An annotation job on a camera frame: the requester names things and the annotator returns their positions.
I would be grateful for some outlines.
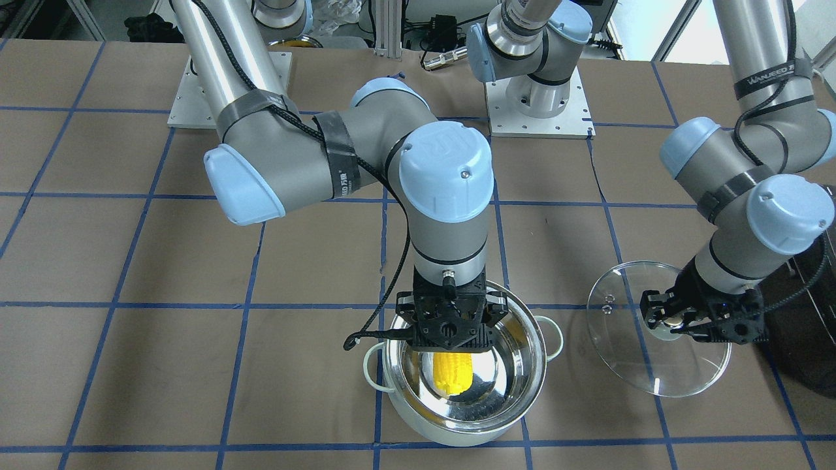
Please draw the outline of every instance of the yellow corn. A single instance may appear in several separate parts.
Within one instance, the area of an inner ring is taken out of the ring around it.
[[[473,385],[473,359],[470,353],[435,353],[432,377],[436,389],[448,396],[458,395]]]

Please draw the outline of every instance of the grid line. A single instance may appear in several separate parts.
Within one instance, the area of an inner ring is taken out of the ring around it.
[[[804,433],[801,429],[801,423],[798,422],[798,417],[796,416],[795,410],[793,409],[793,404],[789,400],[787,388],[784,386],[783,380],[781,380],[781,375],[778,374],[778,368],[775,364],[775,359],[772,357],[772,352],[768,348],[764,348],[764,355],[767,357],[769,369],[772,371],[772,376],[775,378],[775,383],[778,385],[778,390],[781,392],[781,398],[783,400],[784,406],[787,408],[787,414],[789,414],[789,419],[793,422],[793,428],[795,428],[795,433],[798,436],[798,441],[801,442],[801,448],[804,450],[804,456],[807,458],[807,463],[810,465],[810,470],[816,470],[816,462],[813,460],[813,454],[810,453],[810,446],[807,444],[807,438],[804,436]]]
[[[674,106],[670,103],[670,98],[668,97],[668,91],[665,89],[665,84],[662,83],[662,77],[659,76],[659,70],[656,68],[656,63],[651,62],[650,67],[653,68],[653,74],[656,76],[656,81],[659,82],[659,89],[662,90],[662,96],[665,97],[665,103],[668,105],[668,111],[670,111],[670,117],[674,120],[674,126],[679,127],[679,120],[676,119],[676,113],[674,112]]]
[[[593,145],[592,145],[592,132],[591,131],[589,132],[589,135],[587,136],[586,146],[589,149],[589,161],[592,164],[592,171],[593,171],[594,176],[595,176],[595,184],[598,185],[598,190],[599,190],[599,193],[601,195],[601,203],[604,207],[604,215],[607,218],[607,225],[609,226],[609,234],[612,237],[613,249],[615,250],[615,258],[616,258],[616,261],[618,262],[618,264],[622,264],[624,262],[624,260],[622,259],[622,256],[621,256],[621,246],[619,245],[618,236],[615,233],[615,225],[613,223],[612,215],[609,212],[609,204],[607,203],[607,198],[604,195],[603,189],[601,188],[600,180],[598,178],[598,172],[595,169],[595,156],[594,156],[594,149],[593,149]],[[653,370],[650,366],[650,357],[648,356],[647,345],[645,344],[645,338],[642,335],[641,329],[640,329],[638,324],[636,325],[636,334],[639,336],[639,342],[640,342],[640,345],[641,345],[641,352],[642,352],[642,355],[644,356],[645,366],[648,369],[648,374],[650,375],[650,377],[653,377]],[[653,401],[654,401],[655,406],[656,406],[656,414],[659,417],[659,425],[662,429],[662,436],[665,439],[665,447],[667,448],[667,451],[668,451],[668,459],[670,460],[670,468],[672,470],[677,470],[679,468],[679,466],[676,463],[676,455],[674,454],[673,444],[670,440],[670,432],[668,430],[667,420],[665,419],[665,410],[662,408],[662,400],[657,395],[653,395]]]
[[[808,441],[836,442],[834,434],[807,435]],[[751,435],[751,436],[690,436],[672,437],[676,445],[689,444],[728,444],[728,443],[763,443],[763,442],[798,442],[796,434]],[[626,437],[615,439],[537,439],[528,443],[531,447],[619,447],[619,446],[657,446],[664,445],[663,437]],[[525,447],[525,441],[491,441],[478,447]],[[220,444],[125,444],[125,445],[87,445],[70,446],[70,453],[95,452],[218,452]],[[225,452],[296,452],[296,451],[373,451],[406,449],[442,449],[449,448],[437,442],[306,442],[295,444],[253,443],[229,444]],[[0,447],[0,454],[15,453],[59,453],[66,446],[5,446]]]
[[[238,377],[241,373],[241,361],[244,356],[244,343],[247,340],[247,326],[249,325],[250,309],[252,308],[252,291],[255,289],[256,276],[258,273],[258,260],[261,257],[261,249],[264,243],[264,229],[266,222],[261,224],[261,232],[258,234],[258,246],[252,257],[250,268],[250,279],[247,284],[247,295],[244,298],[244,311],[241,314],[241,333],[238,336],[238,347],[235,352],[235,365],[232,367],[232,380],[229,386],[229,397],[227,398],[227,410],[223,417],[223,428],[221,429],[221,446],[217,451],[216,470],[223,469],[223,459],[226,454],[227,442],[229,439],[229,426],[232,424],[232,411],[235,406],[235,395],[238,389]]]
[[[105,44],[102,43],[102,47],[99,49],[99,55],[101,51],[104,49]],[[89,398],[90,389],[93,386],[93,380],[96,375],[96,370],[99,367],[99,361],[101,360],[102,351],[105,348],[105,341],[107,339],[108,332],[110,331],[110,325],[113,322],[113,317],[116,311],[115,304],[119,302],[119,297],[122,294],[122,287],[125,285],[125,278],[128,276],[128,269],[130,269],[130,262],[131,259],[134,257],[134,253],[136,251],[136,245],[140,241],[140,234],[142,233],[142,228],[145,226],[145,220],[148,217],[148,210],[150,209],[151,202],[153,199],[151,195],[154,194],[154,190],[156,189],[157,183],[160,182],[160,174],[162,173],[162,168],[166,164],[166,157],[168,156],[168,151],[171,148],[171,142],[174,140],[175,130],[172,129],[169,131],[168,139],[166,140],[166,145],[163,148],[162,155],[160,156],[160,162],[157,165],[156,172],[154,173],[154,180],[151,182],[150,189],[148,190],[148,197],[145,199],[145,205],[142,208],[142,213],[140,214],[140,220],[136,223],[136,230],[134,230],[134,237],[130,241],[130,247],[128,248],[128,254],[125,256],[125,262],[122,265],[122,271],[119,275],[119,281],[116,283],[116,289],[113,294],[112,305],[108,310],[107,316],[104,319],[104,325],[102,326],[102,332],[99,336],[99,343],[96,345],[96,351],[93,355],[93,361],[90,364],[90,369],[87,374],[87,381],[84,383],[84,389],[81,392],[81,398],[79,399],[79,405],[76,408],[75,417],[73,418],[73,425],[69,429],[69,434],[67,436],[67,443],[66,449],[61,454],[61,460],[58,465],[58,470],[64,470],[67,467],[67,459],[69,458],[69,448],[73,445],[75,441],[75,435],[79,430],[79,424],[81,423],[81,416],[84,414],[84,409],[87,406],[87,399]]]
[[[491,138],[488,137],[487,141],[490,144]],[[497,242],[499,243],[499,259],[502,265],[502,281],[505,283],[505,289],[511,290],[511,279],[508,276],[507,256],[505,253],[505,232],[502,229],[502,211],[500,210],[502,199],[499,197],[499,183],[496,179],[493,180],[493,199],[497,202],[493,207],[497,218]],[[531,456],[531,440],[528,435],[528,424],[525,421],[525,416],[520,418],[520,426],[522,427],[526,470],[534,470],[534,462]]]
[[[385,267],[386,267],[386,233],[389,227],[389,197],[387,196],[386,188],[382,189],[382,193],[380,194],[380,200],[382,203],[380,204],[380,299],[383,299],[384,294],[386,293],[386,274],[385,274]],[[377,329],[384,330],[386,328],[385,325],[385,316],[386,309],[383,308],[382,311],[378,314],[377,319]],[[383,355],[384,352],[378,351],[377,353],[377,367],[375,370],[375,380],[377,383],[383,381]],[[375,444],[380,443],[382,440],[381,433],[383,429],[383,392],[379,390],[375,390],[375,432],[374,432],[374,442]],[[372,452],[372,470],[380,470],[380,449],[378,447]]]
[[[0,192],[0,197],[26,197],[28,192]],[[31,197],[67,197],[87,199],[145,199],[146,194],[141,193],[106,193],[106,192],[35,192]],[[175,200],[201,200],[216,201],[217,197],[209,194],[155,194],[154,199],[175,199]],[[351,204],[379,204],[381,202],[392,203],[394,199],[378,199],[373,197],[337,197],[322,202],[340,202]],[[502,206],[555,206],[555,207],[603,207],[602,202],[595,201],[490,201],[491,205]],[[653,202],[607,202],[609,207],[633,207],[644,209],[696,209],[696,204],[674,204],[674,203],[653,203]]]
[[[75,96],[75,101],[73,101],[73,105],[67,113],[67,118],[61,125],[61,130],[59,130],[58,135],[55,137],[55,141],[53,142],[52,147],[50,147],[46,159],[43,161],[43,164],[38,170],[38,174],[35,175],[35,179],[34,181],[32,181],[32,185],[29,187],[27,196],[23,199],[23,204],[21,204],[20,209],[18,210],[18,215],[15,217],[14,222],[12,222],[12,226],[9,228],[6,238],[3,240],[3,245],[0,245],[0,259],[3,258],[3,255],[6,253],[6,249],[8,248],[8,244],[12,241],[14,233],[18,230],[20,221],[23,219],[23,214],[26,213],[26,209],[29,206],[29,202],[32,201],[32,195],[38,188],[38,184],[41,182],[41,178],[43,177],[43,174],[46,172],[47,166],[49,166],[49,162],[52,161],[53,156],[55,155],[55,151],[61,144],[61,139],[64,137],[64,133],[66,133],[67,128],[69,127],[69,122],[73,119],[74,110],[78,108],[79,103],[81,102],[81,97],[84,96],[84,92],[87,90],[87,85],[89,85],[90,79],[93,77],[93,72],[96,70],[96,65],[99,63],[99,59],[101,59],[102,53],[104,51],[105,43],[102,43],[99,46],[99,51],[96,53],[96,56],[93,59],[93,62],[90,65],[89,70],[87,71],[87,75],[84,77],[84,82],[81,84],[81,89]]]

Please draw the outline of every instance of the black tape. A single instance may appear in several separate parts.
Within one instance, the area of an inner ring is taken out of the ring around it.
[[[415,252],[418,253],[422,258],[429,261],[430,263],[441,264],[444,266],[456,266],[457,264],[467,263],[468,261],[474,259],[476,256],[479,256],[479,253],[482,252],[483,249],[487,246],[487,238],[485,238],[485,242],[477,249],[475,252],[471,253],[469,256],[466,256],[461,259],[454,259],[454,260],[444,260],[444,259],[436,259],[431,256],[425,255],[421,250],[412,245],[415,249]]]
[[[562,79],[562,80],[541,79],[540,77],[538,77],[535,74],[528,74],[528,78],[534,80],[535,82],[537,82],[539,84],[545,84],[545,85],[548,85],[548,86],[559,86],[559,85],[562,85],[562,84],[570,81],[572,79],[572,75],[569,75],[569,77],[567,77],[565,79]]]
[[[755,166],[749,171],[733,177],[723,183],[714,192],[706,192],[696,204],[696,210],[705,217],[708,222],[714,223],[717,215],[738,197],[755,187],[759,182],[774,175],[772,168],[766,165]]]
[[[813,65],[810,58],[794,59],[783,64],[776,65],[770,69],[762,70],[756,74],[749,75],[734,84],[734,93],[737,99],[768,87],[771,84],[790,77],[813,77]]]
[[[334,188],[332,197],[346,197],[360,188],[360,168],[354,142],[337,111],[320,113],[313,120],[325,137],[325,154]]]
[[[711,239],[710,242],[708,242],[708,253],[711,253],[711,259],[714,260],[714,263],[716,263],[716,265],[719,266],[720,269],[722,269],[723,271],[726,271],[726,273],[729,273],[736,278],[745,279],[747,281],[758,281],[758,280],[761,279],[761,278],[752,278],[750,276],[744,276],[743,274],[740,274],[740,273],[736,272],[734,269],[731,269],[728,266],[726,266],[725,264],[723,264],[723,262],[720,261],[720,259],[717,257],[717,253],[714,253],[714,239],[713,238]]]

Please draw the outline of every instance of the metal connector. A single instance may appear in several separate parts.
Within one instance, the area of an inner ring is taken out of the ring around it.
[[[466,57],[467,48],[453,49],[452,51],[440,54],[438,57],[435,57],[433,59],[425,60],[423,63],[424,70],[440,69],[441,67],[446,67],[447,65],[450,65],[453,62],[456,62],[457,60],[462,60]]]

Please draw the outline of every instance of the light blue joint cap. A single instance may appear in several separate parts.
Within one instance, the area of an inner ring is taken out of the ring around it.
[[[284,205],[240,153],[220,144],[203,156],[206,174],[229,222],[249,225],[284,217]]]
[[[798,254],[833,223],[833,201],[798,175],[775,175],[749,193],[746,217],[758,240],[775,253]]]
[[[491,146],[478,130],[458,122],[431,122],[412,132],[401,149],[400,184],[427,217],[465,222],[491,201]]]
[[[426,101],[421,98],[421,95],[418,95],[412,88],[408,87],[404,82],[393,79],[391,77],[382,77],[379,79],[372,79],[369,80],[363,88],[358,89],[354,96],[351,97],[351,104],[350,106],[354,108],[356,105],[360,104],[366,96],[371,95],[372,93],[377,93],[378,91],[383,91],[385,89],[398,89],[400,91],[405,91],[406,93],[410,93],[418,97],[419,100],[424,101],[424,105],[426,105],[427,109],[430,109],[430,106],[426,103]]]
[[[305,0],[305,27],[302,28],[302,34],[311,32],[314,28],[314,6],[311,0]]]
[[[717,129],[720,129],[719,124],[706,117],[699,117],[680,125],[668,135],[659,149],[659,158],[674,179]]]
[[[824,151],[824,155],[813,166],[810,166],[810,168],[815,168],[822,163],[826,163],[836,156],[836,114],[828,110],[818,110],[818,112],[822,113],[830,122],[830,144],[827,150]]]
[[[471,71],[477,80],[486,84],[497,81],[497,72],[493,68],[491,50],[487,47],[487,39],[481,24],[472,24],[467,31],[467,60]]]
[[[548,20],[555,33],[576,44],[586,44],[592,35],[592,17],[577,3],[561,2]]]

